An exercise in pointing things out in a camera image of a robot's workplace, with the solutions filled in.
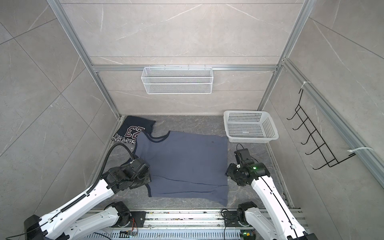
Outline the navy tank top red trim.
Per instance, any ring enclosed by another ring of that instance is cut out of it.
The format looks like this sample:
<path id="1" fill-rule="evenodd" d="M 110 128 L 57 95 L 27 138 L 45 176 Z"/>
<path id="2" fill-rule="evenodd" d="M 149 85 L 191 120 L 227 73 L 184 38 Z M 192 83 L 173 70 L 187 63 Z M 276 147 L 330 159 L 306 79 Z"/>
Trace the navy tank top red trim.
<path id="1" fill-rule="evenodd" d="M 112 141 L 135 145 L 137 137 L 141 132 L 146 132 L 147 134 L 153 132 L 155 123 L 155 121 L 145 118 L 127 116 L 117 132 L 112 136 Z"/>

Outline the grey-blue printed tank top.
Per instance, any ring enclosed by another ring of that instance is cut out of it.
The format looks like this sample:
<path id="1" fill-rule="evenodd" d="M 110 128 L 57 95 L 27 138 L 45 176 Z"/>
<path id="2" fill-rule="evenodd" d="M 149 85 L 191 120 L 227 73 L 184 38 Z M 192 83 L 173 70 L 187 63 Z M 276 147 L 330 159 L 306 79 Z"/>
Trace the grey-blue printed tank top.
<path id="1" fill-rule="evenodd" d="M 142 132 L 134 153 L 150 165 L 149 197 L 207 199 L 228 203 L 228 140 L 216 135 Z"/>

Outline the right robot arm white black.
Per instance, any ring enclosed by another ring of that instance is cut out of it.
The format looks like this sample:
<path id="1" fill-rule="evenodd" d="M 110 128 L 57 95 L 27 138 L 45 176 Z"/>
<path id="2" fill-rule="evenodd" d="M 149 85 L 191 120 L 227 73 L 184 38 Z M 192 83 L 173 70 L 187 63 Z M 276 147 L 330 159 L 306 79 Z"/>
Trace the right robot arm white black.
<path id="1" fill-rule="evenodd" d="M 253 202 L 240 204 L 239 222 L 252 226 L 265 240 L 316 240 L 291 213 L 277 191 L 270 172 L 263 163 L 230 164 L 226 175 L 239 186 L 250 185 L 263 202 L 270 220 Z"/>

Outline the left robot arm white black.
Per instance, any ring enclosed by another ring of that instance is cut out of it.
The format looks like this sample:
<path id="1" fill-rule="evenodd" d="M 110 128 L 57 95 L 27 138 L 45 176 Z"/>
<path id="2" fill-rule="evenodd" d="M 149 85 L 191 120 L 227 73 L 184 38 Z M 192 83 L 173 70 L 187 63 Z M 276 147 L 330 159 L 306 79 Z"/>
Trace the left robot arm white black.
<path id="1" fill-rule="evenodd" d="M 77 240 L 107 227 L 125 227 L 132 218 L 123 202 L 110 204 L 104 211 L 83 218 L 89 210 L 113 195 L 148 184 L 150 166 L 142 159 L 114 167 L 103 173 L 96 185 L 69 203 L 39 217 L 25 220 L 27 240 Z"/>

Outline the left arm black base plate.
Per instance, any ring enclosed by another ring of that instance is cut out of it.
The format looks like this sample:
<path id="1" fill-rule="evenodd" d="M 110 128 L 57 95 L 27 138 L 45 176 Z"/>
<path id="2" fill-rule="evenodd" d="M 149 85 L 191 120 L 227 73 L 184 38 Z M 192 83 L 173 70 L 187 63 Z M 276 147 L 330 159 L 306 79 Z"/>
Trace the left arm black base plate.
<path id="1" fill-rule="evenodd" d="M 132 228 L 133 226 L 138 228 L 144 227 L 147 212 L 145 211 L 133 211 L 131 212 L 130 221 L 126 225 L 126 228 Z"/>

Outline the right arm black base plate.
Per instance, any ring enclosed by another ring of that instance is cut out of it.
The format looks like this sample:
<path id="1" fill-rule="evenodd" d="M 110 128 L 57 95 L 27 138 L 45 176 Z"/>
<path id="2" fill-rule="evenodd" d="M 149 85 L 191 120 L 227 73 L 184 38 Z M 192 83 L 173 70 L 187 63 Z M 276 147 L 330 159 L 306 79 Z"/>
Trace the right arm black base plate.
<path id="1" fill-rule="evenodd" d="M 225 222 L 225 227 L 241 227 L 237 211 L 221 211 L 222 218 Z"/>

